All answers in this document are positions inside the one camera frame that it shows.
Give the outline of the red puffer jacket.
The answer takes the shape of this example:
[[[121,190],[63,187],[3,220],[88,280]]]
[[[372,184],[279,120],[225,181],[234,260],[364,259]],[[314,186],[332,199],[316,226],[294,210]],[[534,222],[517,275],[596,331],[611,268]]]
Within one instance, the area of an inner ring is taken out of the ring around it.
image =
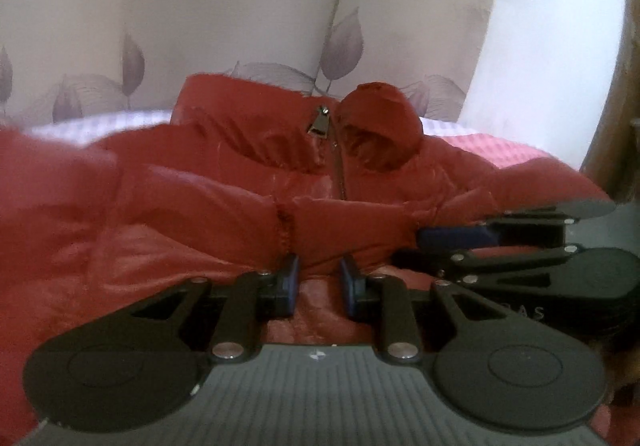
[[[321,105],[325,137],[309,131]],[[228,283],[300,260],[293,317],[276,342],[366,342],[349,321],[337,264],[366,270],[424,226],[600,199],[558,159],[500,168],[423,132],[404,93],[361,84],[341,100],[201,74],[167,125],[87,147],[1,132],[1,440],[36,424],[26,359],[66,330],[203,274]]]

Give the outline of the pink white bed sheet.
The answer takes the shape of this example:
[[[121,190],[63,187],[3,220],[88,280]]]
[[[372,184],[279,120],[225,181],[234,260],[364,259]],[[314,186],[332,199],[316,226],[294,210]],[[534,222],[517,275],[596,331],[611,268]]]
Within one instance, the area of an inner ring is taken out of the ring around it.
[[[170,121],[170,117],[170,110],[118,111],[38,125],[24,129],[24,132],[44,140],[87,146],[122,131],[163,125]],[[508,168],[536,158],[549,157],[549,154],[536,147],[480,133],[455,122],[423,117],[420,120],[425,135],[439,137],[451,146],[480,156],[498,168]]]

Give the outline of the floral beige curtain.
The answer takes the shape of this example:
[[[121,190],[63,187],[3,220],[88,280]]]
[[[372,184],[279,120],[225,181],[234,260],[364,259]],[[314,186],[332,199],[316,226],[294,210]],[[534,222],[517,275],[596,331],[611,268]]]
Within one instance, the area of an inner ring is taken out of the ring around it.
[[[1,0],[1,117],[167,110],[220,73],[344,98],[384,81],[460,116],[494,0]]]

